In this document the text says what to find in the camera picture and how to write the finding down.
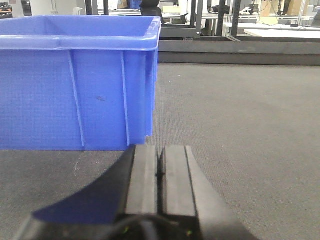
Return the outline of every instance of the wall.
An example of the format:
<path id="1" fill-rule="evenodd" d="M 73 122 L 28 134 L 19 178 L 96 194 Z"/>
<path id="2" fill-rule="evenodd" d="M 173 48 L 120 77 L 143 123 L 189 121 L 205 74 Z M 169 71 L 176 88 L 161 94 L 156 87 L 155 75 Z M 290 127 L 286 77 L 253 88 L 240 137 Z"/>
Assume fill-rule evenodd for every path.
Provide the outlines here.
<path id="1" fill-rule="evenodd" d="M 57 13 L 52 13 L 52 2 L 56 6 Z M 85 0 L 30 0 L 32 15 L 72 15 L 76 7 L 83 8 L 81 14 L 86 12 Z"/>
<path id="2" fill-rule="evenodd" d="M 30 5 L 33 16 L 52 15 L 51 0 L 30 0 Z"/>
<path id="3" fill-rule="evenodd" d="M 9 5 L 12 7 L 12 15 L 14 18 L 24 17 L 24 10 L 22 8 L 21 0 L 6 0 L 6 2 L 9 3 Z"/>

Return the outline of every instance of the office chair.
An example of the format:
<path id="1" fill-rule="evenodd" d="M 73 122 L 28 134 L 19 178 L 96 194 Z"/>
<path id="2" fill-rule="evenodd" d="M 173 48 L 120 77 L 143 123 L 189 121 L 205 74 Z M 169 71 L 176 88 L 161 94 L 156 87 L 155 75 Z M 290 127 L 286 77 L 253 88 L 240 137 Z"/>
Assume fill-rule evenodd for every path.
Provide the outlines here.
<path id="1" fill-rule="evenodd" d="M 161 18 L 161 23 L 164 24 L 165 20 L 162 16 L 160 7 L 158 7 L 160 0 L 142 0 L 141 15 L 142 16 L 156 16 Z"/>

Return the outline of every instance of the cable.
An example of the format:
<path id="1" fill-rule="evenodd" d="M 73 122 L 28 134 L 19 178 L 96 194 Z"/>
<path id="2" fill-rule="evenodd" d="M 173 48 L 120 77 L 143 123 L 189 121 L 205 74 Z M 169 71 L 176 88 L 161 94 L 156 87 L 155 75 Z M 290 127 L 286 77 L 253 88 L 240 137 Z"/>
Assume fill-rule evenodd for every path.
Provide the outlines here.
<path id="1" fill-rule="evenodd" d="M 274 6 L 273 4 L 271 4 L 271 7 L 272 7 L 272 9 L 273 9 L 273 11 L 274 11 L 274 15 L 275 15 L 275 18 L 276 18 L 276 20 L 277 20 L 277 23 L 274 24 L 274 25 L 277 25 L 277 24 L 279 24 L 279 18 L 278 18 L 278 15 L 277 15 L 277 13 L 276 13 L 275 6 Z"/>
<path id="2" fill-rule="evenodd" d="M 307 29 L 306 29 L 306 26 L 301 26 L 301 27 L 298 29 L 298 31 L 300 31 L 301 29 L 307 30 Z"/>
<path id="3" fill-rule="evenodd" d="M 260 11 L 258 11 L 258 17 L 259 17 L 259 20 L 258 21 L 256 21 L 256 23 L 255 24 L 258 24 L 258 23 L 260 23 L 260 13 L 262 12 L 262 11 L 264 11 L 264 10 L 266 10 L 266 8 L 269 6 L 269 3 L 270 3 L 270 1 L 267 1 L 267 4 L 265 5 L 265 7 L 264 7 L 264 9 L 262 9 L 262 10 L 260 10 Z"/>
<path id="4" fill-rule="evenodd" d="M 158 240 L 157 230 L 155 225 L 151 221 L 142 221 L 140 223 L 142 227 L 144 239 L 146 240 Z"/>
<path id="5" fill-rule="evenodd" d="M 104 233 L 102 233 L 99 237 L 97 237 L 95 240 L 111 240 L 112 238 L 123 234 L 124 230 L 132 227 L 136 227 L 138 225 L 141 225 L 141 222 L 148 221 L 152 223 L 159 224 L 161 226 L 166 227 L 168 230 L 179 233 L 181 235 L 186 236 L 186 233 L 182 231 L 177 226 L 173 225 L 169 220 L 166 218 L 159 216 L 159 215 L 138 215 L 138 216 L 131 216 L 127 217 L 113 225 L 112 229 L 106 230 Z"/>

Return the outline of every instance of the black mark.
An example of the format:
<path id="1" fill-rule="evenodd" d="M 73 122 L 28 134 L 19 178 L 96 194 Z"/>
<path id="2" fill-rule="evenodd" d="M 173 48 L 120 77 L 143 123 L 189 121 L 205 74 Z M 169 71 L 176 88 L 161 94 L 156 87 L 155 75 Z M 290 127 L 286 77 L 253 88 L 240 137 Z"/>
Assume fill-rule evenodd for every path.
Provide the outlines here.
<path id="1" fill-rule="evenodd" d="M 99 100 L 99 101 L 102 101 L 102 102 L 105 102 L 106 100 L 101 97 L 101 96 L 96 96 L 95 99 Z"/>

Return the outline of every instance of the cardboard box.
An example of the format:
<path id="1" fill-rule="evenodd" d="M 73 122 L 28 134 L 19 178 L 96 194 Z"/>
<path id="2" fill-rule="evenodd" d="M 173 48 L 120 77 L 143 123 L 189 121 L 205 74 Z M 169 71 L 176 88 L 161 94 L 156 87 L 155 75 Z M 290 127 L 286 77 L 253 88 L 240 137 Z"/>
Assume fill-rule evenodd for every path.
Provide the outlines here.
<path id="1" fill-rule="evenodd" d="M 291 0 L 287 15 L 288 16 L 299 16 L 302 2 L 303 2 L 303 0 Z M 305 2 L 303 16 L 305 16 L 307 14 L 309 2 L 310 2 L 310 0 L 306 0 L 306 2 Z"/>
<path id="2" fill-rule="evenodd" d="M 272 5 L 271 1 L 262 1 L 261 2 L 261 7 L 259 9 L 260 17 L 269 17 L 271 5 Z"/>
<path id="3" fill-rule="evenodd" d="M 118 0 L 118 9 L 125 9 L 128 7 L 127 0 Z"/>

